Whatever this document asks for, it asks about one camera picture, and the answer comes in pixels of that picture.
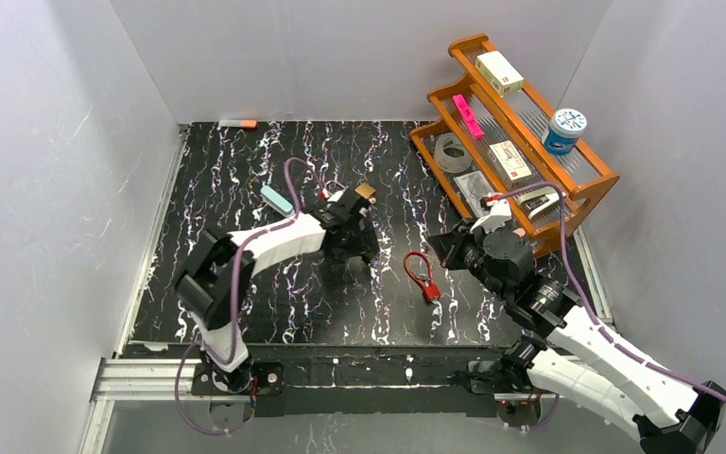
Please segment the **brass padlock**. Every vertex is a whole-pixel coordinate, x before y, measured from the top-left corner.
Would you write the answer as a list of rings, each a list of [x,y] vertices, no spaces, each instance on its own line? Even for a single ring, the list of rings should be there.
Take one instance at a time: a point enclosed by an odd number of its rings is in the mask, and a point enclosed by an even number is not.
[[[370,184],[361,183],[354,189],[354,192],[369,204],[374,205],[376,203],[376,189]]]

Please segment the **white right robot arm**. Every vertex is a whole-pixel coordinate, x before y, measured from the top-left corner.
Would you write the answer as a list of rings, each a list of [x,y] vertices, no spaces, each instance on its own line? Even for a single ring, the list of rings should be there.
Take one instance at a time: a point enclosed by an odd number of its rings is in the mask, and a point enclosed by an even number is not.
[[[428,242],[449,271],[466,270],[530,331],[500,359],[498,377],[559,394],[625,431],[646,453],[704,453],[726,392],[661,374],[661,365],[593,321],[565,284],[535,269],[531,246],[508,227],[487,233],[465,219]]]

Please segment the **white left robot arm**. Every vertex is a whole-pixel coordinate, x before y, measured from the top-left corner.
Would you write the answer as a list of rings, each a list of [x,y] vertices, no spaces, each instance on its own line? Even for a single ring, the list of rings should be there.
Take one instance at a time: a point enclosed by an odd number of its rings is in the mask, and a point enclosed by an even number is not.
[[[239,310],[251,280],[300,255],[343,264],[379,255],[368,197],[343,189],[279,223],[229,233],[209,230],[175,273],[172,285],[200,333],[199,357],[208,382],[221,391],[250,389],[251,357]]]

